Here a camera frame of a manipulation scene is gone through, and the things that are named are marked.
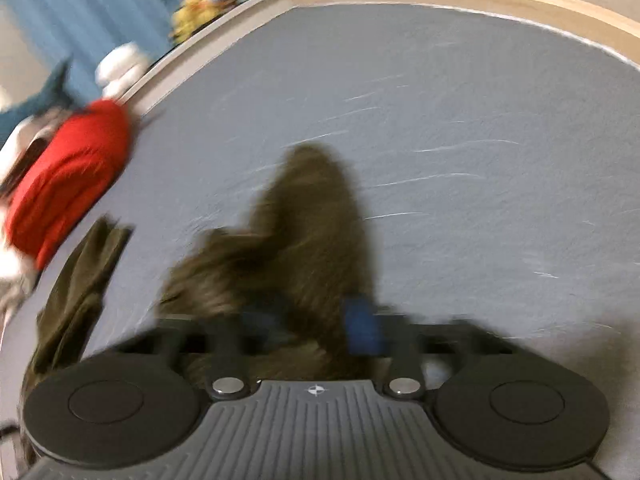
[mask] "ribbed gray panel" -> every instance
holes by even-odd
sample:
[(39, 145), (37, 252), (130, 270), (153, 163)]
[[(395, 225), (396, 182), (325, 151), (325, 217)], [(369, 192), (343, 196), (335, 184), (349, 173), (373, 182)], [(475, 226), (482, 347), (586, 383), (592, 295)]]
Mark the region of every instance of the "ribbed gray panel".
[(603, 480), (587, 464), (553, 473), (505, 472), (451, 447), (420, 406), (379, 396), (370, 381), (265, 381), (252, 397), (215, 404), (166, 455), (114, 471), (45, 459), (25, 480)]

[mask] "gray table surface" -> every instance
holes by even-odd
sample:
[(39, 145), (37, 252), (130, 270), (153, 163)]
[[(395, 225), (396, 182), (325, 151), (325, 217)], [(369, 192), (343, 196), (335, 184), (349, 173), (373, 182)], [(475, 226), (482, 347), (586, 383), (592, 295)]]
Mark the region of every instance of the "gray table surface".
[(380, 301), (473, 317), (593, 380), (612, 411), (597, 462), (636, 480), (639, 95), (635, 68), (530, 25), (406, 5), (290, 10), (145, 117), (130, 165), (4, 338), (1, 418), (15, 416), (36, 313), (98, 216), (136, 230), (88, 353), (148, 325), (193, 235), (242, 222), (287, 147), (314, 139), (350, 165)]

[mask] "white plush toy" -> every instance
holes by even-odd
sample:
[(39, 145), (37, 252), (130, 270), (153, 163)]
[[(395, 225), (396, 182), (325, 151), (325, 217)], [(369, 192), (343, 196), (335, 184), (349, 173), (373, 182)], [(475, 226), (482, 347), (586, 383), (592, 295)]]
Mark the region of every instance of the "white plush toy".
[(113, 49), (95, 70), (95, 81), (103, 87), (102, 97), (120, 99), (137, 83), (151, 62), (135, 43), (126, 43)]

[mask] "brown cloth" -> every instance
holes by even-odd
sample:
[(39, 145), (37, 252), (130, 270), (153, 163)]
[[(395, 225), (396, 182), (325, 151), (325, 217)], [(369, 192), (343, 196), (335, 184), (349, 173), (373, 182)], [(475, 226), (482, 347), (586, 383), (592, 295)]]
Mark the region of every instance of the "brown cloth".
[[(307, 144), (287, 155), (247, 228), (205, 232), (171, 270), (157, 314), (237, 313), (275, 291), (289, 300), (284, 317), (296, 339), (250, 359), (254, 378), (363, 378), (369, 362), (347, 351), (341, 305), (356, 294), (370, 298), (372, 283), (364, 222), (347, 177), (324, 149)], [(203, 376), (204, 362), (185, 364), (191, 381)]]
[[(118, 227), (102, 217), (69, 256), (36, 318), (38, 344), (22, 380), (21, 400), (48, 374), (80, 359), (130, 234), (130, 228)], [(36, 455), (25, 436), (22, 448), (25, 461), (31, 465)]]

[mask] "crosshair logo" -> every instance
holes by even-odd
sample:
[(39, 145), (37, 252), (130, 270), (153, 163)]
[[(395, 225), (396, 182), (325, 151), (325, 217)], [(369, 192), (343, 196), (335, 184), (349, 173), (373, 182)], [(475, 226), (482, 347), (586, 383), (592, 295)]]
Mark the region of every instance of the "crosshair logo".
[(323, 388), (322, 386), (320, 386), (320, 384), (314, 384), (311, 388), (308, 388), (307, 391), (317, 397), (318, 395), (322, 395), (325, 393), (326, 388)]

